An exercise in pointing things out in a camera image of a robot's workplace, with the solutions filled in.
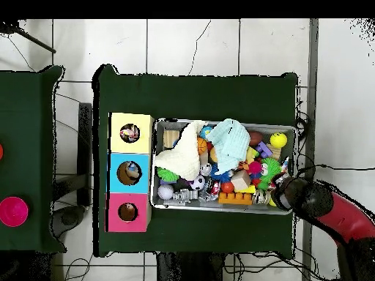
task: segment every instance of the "dark green tablecloth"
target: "dark green tablecloth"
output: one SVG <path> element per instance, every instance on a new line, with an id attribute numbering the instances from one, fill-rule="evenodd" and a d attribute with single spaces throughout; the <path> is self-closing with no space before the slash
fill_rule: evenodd
<path id="1" fill-rule="evenodd" d="M 29 205 L 19 227 L 0 222 L 0 250 L 64 251 L 50 232 L 53 178 L 52 96 L 61 67 L 0 72 L 0 201 L 18 196 Z"/>
<path id="2" fill-rule="evenodd" d="M 98 230 L 97 218 L 94 217 L 94 237 L 98 237 L 99 254 L 108 251 L 274 250 L 290 258 L 292 214 L 153 209 L 146 233 L 106 233 L 103 223 L 108 112 L 149 114 L 155 119 L 222 121 L 232 118 L 243 123 L 294 126 L 296 85 L 295 74 L 271 78 L 168 77 L 117 75 L 111 65 L 99 68 L 93 77 L 94 127 L 100 117 L 99 130 L 94 128 L 94 136 L 99 138 L 99 153 L 94 149 L 94 160 L 100 161 L 100 165 L 95 166 L 100 168 L 99 179 L 94 181 L 99 190 L 95 196 L 96 216 L 99 212 Z"/>

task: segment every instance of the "circular hole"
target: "circular hole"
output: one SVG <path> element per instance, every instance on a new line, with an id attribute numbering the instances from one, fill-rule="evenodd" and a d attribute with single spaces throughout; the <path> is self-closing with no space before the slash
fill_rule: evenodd
<path id="1" fill-rule="evenodd" d="M 133 203 L 123 203 L 119 207 L 119 217 L 125 222 L 131 222 L 136 219 L 138 215 L 137 207 Z"/>
<path id="2" fill-rule="evenodd" d="M 134 124 L 126 124 L 121 127 L 120 130 L 120 137 L 126 143 L 133 143 L 139 139 L 139 128 L 137 125 Z"/>
<path id="3" fill-rule="evenodd" d="M 123 162 L 117 168 L 117 178 L 123 185 L 134 185 L 142 176 L 141 167 L 136 162 Z"/>

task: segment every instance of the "light blue cloth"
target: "light blue cloth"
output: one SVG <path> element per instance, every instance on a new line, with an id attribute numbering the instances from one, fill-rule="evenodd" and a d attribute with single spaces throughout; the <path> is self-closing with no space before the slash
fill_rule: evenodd
<path id="1" fill-rule="evenodd" d="M 222 174 L 238 167 L 246 159 L 250 135 L 236 120 L 225 119 L 206 135 L 215 147 L 218 158 L 218 172 Z"/>

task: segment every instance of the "blue box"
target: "blue box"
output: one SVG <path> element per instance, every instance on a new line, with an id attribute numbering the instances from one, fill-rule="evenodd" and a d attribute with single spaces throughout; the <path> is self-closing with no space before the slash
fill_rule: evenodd
<path id="1" fill-rule="evenodd" d="M 150 157 L 146 154 L 111 154 L 109 191 L 115 193 L 147 194 L 149 192 Z M 117 170 L 123 162 L 135 162 L 141 169 L 141 178 L 133 185 L 124 185 L 117 178 Z"/>

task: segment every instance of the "metal tray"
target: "metal tray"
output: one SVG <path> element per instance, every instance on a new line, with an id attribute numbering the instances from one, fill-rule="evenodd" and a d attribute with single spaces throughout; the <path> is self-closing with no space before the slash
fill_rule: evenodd
<path id="1" fill-rule="evenodd" d="M 190 203 L 177 203 L 175 201 L 165 201 L 158 197 L 157 189 L 160 186 L 160 180 L 156 174 L 155 167 L 155 156 L 161 151 L 164 151 L 163 146 L 163 133 L 165 130 L 179 130 L 181 131 L 186 125 L 191 123 L 191 120 L 187 119 L 175 119 L 173 121 L 166 119 L 157 119 L 154 123 L 153 135 L 152 135 L 152 174 L 151 174 L 151 194 L 150 200 L 151 204 L 155 208 L 164 209 L 184 209 L 184 210 L 202 210 L 202 211 L 221 211 L 221 212 L 242 212 L 242 213 L 256 213 L 256 214 L 279 214 L 285 215 L 290 211 L 282 211 L 277 207 L 272 207 L 264 204 L 253 204 L 250 206 L 234 205 L 234 204 L 222 204 L 216 201 L 201 202 L 199 200 L 193 200 Z M 208 125 L 216 125 L 218 121 L 206 121 Z M 293 175 L 293 163 L 294 156 L 297 153 L 296 139 L 297 131 L 291 126 L 281 126 L 281 125 L 258 125 L 258 124 L 244 124 L 241 123 L 247 130 L 256 130 L 263 134 L 263 141 L 265 143 L 270 142 L 270 136 L 274 132 L 283 132 L 288 138 L 287 144 L 281 149 L 280 159 L 285 159 L 289 157 L 289 174 Z"/>

